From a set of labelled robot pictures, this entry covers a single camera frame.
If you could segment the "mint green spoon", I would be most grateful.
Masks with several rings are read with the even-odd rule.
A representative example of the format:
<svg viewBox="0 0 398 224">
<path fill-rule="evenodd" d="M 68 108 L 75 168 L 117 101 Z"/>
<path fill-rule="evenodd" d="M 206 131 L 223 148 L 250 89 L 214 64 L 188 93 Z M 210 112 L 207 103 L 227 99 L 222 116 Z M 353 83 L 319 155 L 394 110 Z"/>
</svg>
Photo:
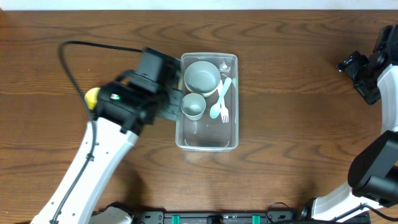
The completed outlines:
<svg viewBox="0 0 398 224">
<path fill-rule="evenodd" d="M 221 94 L 219 95 L 217 102 L 210 109 L 210 117 L 212 119 L 215 119 L 220 115 L 221 100 L 224 99 L 224 96 L 225 96 L 226 92 L 228 91 L 231 83 L 232 83 L 232 79 L 230 77 L 228 77 L 225 80 L 225 82 L 223 82 L 223 89 L 221 91 Z"/>
</svg>

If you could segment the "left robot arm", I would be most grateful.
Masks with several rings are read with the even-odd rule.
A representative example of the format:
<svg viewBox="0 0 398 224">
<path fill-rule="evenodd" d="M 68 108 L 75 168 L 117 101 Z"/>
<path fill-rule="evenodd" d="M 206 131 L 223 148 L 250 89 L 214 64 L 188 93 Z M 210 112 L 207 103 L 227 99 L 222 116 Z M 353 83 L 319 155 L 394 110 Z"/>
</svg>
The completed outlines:
<svg viewBox="0 0 398 224">
<path fill-rule="evenodd" d="M 143 127 L 156 116 L 177 120 L 183 93 L 173 85 L 154 93 L 115 80 L 86 94 L 95 104 L 80 148 L 46 206 L 33 218 L 39 223 L 132 223 L 133 215 L 114 205 L 95 213 L 115 169 L 134 147 Z"/>
</svg>

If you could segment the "yellow bowl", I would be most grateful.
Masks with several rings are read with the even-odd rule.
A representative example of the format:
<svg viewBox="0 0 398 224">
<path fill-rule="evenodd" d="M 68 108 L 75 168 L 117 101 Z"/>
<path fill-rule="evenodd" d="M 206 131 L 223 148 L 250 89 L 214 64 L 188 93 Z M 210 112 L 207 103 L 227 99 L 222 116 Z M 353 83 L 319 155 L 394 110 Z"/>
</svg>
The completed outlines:
<svg viewBox="0 0 398 224">
<path fill-rule="evenodd" d="M 197 93 L 206 98 L 217 90 L 218 85 L 186 85 L 185 87 L 190 93 Z"/>
</svg>

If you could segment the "grey bowl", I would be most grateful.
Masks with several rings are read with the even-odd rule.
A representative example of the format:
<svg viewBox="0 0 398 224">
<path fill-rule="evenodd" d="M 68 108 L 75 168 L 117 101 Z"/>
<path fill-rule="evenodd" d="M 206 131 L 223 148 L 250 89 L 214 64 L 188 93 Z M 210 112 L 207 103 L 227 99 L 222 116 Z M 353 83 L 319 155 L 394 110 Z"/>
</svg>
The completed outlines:
<svg viewBox="0 0 398 224">
<path fill-rule="evenodd" d="M 219 85 L 220 71 L 215 65 L 207 61 L 194 62 L 188 66 L 184 73 L 186 85 Z"/>
</svg>

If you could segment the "white bowl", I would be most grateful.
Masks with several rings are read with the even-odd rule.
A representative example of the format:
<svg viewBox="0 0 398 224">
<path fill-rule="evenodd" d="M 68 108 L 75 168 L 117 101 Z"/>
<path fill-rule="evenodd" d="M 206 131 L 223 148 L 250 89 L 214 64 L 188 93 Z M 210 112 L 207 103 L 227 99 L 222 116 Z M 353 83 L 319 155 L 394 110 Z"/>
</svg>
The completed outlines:
<svg viewBox="0 0 398 224">
<path fill-rule="evenodd" d="M 201 96 L 204 97 L 204 98 L 207 98 L 207 97 L 211 96 L 215 91 L 216 91 L 216 89 L 211 90 L 211 91 L 209 91 L 209 92 L 200 92 L 200 91 L 198 91 L 198 90 L 191 90 L 191 89 L 189 89 L 189 92 L 190 92 L 190 93 L 199 94 L 199 95 L 201 95 Z"/>
</svg>

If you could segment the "grey cup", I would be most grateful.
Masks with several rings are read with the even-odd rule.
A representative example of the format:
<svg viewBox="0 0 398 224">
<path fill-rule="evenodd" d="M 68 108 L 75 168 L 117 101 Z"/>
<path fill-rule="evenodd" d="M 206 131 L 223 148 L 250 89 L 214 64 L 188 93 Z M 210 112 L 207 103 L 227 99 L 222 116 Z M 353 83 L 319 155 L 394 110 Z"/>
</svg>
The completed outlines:
<svg viewBox="0 0 398 224">
<path fill-rule="evenodd" d="M 206 109 L 204 97 L 197 93 L 190 93 L 183 97 L 181 103 L 182 113 L 192 121 L 198 121 L 202 118 Z"/>
</svg>

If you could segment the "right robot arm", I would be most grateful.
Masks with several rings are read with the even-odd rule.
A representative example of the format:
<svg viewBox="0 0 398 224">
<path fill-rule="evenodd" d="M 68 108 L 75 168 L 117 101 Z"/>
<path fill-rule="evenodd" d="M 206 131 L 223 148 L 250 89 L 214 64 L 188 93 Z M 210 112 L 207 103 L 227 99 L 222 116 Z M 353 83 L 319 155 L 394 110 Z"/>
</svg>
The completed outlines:
<svg viewBox="0 0 398 224">
<path fill-rule="evenodd" d="M 326 196 L 313 199 L 299 218 L 317 223 L 366 223 L 372 211 L 397 205 L 397 26 L 381 29 L 372 54 L 358 51 L 337 66 L 369 105 L 382 103 L 381 135 L 353 160 L 348 180 Z"/>
</svg>

